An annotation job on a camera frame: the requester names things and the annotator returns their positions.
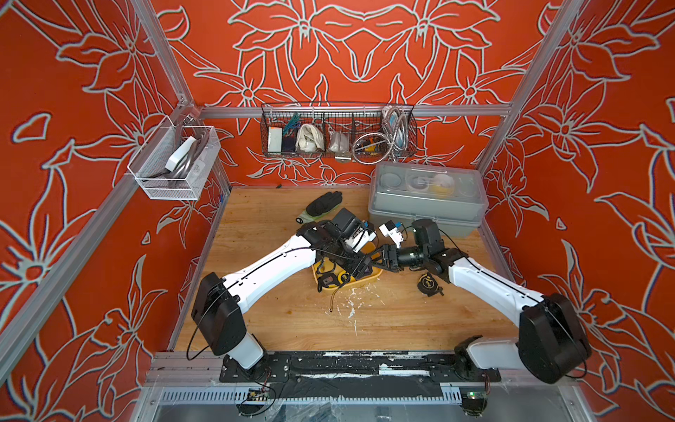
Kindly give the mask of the yellow plastic storage box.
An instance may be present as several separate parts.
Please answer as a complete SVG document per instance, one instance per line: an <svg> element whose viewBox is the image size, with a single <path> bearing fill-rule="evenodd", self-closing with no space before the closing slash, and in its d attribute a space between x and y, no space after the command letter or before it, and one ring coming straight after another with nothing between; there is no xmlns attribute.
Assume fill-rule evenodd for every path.
<svg viewBox="0 0 675 422"><path fill-rule="evenodd" d="M345 283L348 286L359 288L368 283L377 281L383 272L381 268L375 267L371 274L366 274L358 280L352 275L350 278L347 278L349 274L346 269L341 267L332 258L322 258L312 266L312 269L314 271L314 280L319 293L322 291L336 291L338 287Z"/></svg>

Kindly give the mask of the round black tape measure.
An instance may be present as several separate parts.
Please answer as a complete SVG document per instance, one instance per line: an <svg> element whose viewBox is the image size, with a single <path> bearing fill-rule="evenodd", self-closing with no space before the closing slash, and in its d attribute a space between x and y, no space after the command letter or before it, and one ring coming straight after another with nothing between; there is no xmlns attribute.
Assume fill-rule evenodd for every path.
<svg viewBox="0 0 675 422"><path fill-rule="evenodd" d="M417 284L418 290L427 297L443 295L443 288L430 273L422 275Z"/></svg>

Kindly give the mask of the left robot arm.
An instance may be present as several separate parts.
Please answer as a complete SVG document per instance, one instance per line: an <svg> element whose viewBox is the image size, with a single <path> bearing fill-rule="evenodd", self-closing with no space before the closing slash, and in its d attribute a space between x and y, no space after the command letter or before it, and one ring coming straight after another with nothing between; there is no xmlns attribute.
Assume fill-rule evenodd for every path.
<svg viewBox="0 0 675 422"><path fill-rule="evenodd" d="M372 274L371 258L363 252L377 237L376 228L340 209L330 220L305 223L282 246L251 265L223 277L210 273L200 284L191 316L194 334L201 334L206 349L228 356L242 369L255 367L265 349L249 333L244 315L266 294L298 272L329 258L346 277Z"/></svg>

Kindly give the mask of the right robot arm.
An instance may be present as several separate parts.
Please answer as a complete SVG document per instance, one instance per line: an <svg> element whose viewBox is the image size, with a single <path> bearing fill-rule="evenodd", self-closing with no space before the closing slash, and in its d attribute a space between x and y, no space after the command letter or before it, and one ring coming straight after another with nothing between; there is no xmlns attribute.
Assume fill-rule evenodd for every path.
<svg viewBox="0 0 675 422"><path fill-rule="evenodd" d="M520 286L480 265L430 219L411 225L415 244L405 247L404 228L392 221L379 231L390 239L380 247L379 266L390 272L421 268L446 283L476 296L510 320L518 330L511 339L474 336L455 348L468 370L526 370L543 383L554 384L587 369L592 355L585 330L571 300Z"/></svg>

